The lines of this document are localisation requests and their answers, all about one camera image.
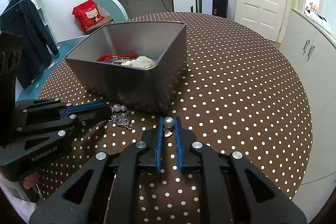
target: blue strip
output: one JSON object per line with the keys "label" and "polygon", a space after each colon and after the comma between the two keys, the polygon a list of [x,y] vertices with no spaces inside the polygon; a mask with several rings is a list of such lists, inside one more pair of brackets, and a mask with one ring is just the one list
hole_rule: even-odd
{"label": "blue strip", "polygon": [[177,118],[175,118],[175,146],[176,146],[176,161],[178,169],[182,172],[183,169],[183,152],[181,144],[181,136],[179,130],[179,124],[177,123]]}
{"label": "blue strip", "polygon": [[156,172],[160,172],[162,141],[163,141],[163,118],[160,117],[159,131],[157,132],[157,146],[155,149]]}
{"label": "blue strip", "polygon": [[67,110],[61,115],[61,118],[66,117],[71,112],[87,110],[87,109],[96,108],[96,107],[103,106],[103,105],[105,105],[105,103],[101,102],[101,103],[95,103],[95,104],[89,104],[89,105],[83,105],[83,106],[68,107]]}

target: jacket sleeve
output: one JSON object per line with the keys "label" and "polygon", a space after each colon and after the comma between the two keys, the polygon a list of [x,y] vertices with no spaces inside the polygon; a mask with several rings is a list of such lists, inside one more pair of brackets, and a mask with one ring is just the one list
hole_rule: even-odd
{"label": "jacket sleeve", "polygon": [[46,43],[46,45],[49,47],[49,49],[52,51],[54,55],[57,55],[58,54],[57,46],[55,45],[53,38],[51,37],[46,27],[44,26],[40,14],[37,11],[34,3],[31,0],[28,0],[26,4],[28,12],[30,14],[30,18],[33,21],[32,24],[35,26],[36,31],[41,37],[41,40]]}

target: round table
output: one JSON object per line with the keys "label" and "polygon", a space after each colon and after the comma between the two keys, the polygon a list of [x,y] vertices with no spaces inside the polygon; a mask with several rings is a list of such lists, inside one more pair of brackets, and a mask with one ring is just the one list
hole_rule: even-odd
{"label": "round table", "polygon": [[[183,128],[215,151],[241,151],[289,198],[304,176],[311,144],[310,109],[288,60],[256,32],[224,18],[198,13],[158,13],[130,21],[183,21],[188,67],[169,112]],[[40,98],[74,105],[105,98],[87,92],[63,60]],[[155,116],[132,112],[133,131],[102,121],[74,139],[68,156],[41,168],[40,188],[48,198],[99,151],[121,152],[155,125]],[[198,178],[176,169],[174,137],[164,139],[162,169],[139,179],[138,223],[199,223]]]}

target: human hand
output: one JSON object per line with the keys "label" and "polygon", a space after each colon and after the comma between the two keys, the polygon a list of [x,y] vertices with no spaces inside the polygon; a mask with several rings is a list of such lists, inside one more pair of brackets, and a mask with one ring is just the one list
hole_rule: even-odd
{"label": "human hand", "polygon": [[25,179],[23,180],[23,186],[26,189],[30,189],[32,188],[35,184],[38,184],[39,182],[39,174],[36,173],[32,173],[29,176],[26,176]]}

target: metal box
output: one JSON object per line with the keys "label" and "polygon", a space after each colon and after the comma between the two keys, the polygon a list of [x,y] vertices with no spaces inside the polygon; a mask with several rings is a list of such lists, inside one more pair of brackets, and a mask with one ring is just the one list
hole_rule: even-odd
{"label": "metal box", "polygon": [[[145,55],[149,69],[96,60],[108,54]],[[66,56],[86,90],[150,114],[166,114],[186,70],[186,24],[144,21],[100,27]]]}

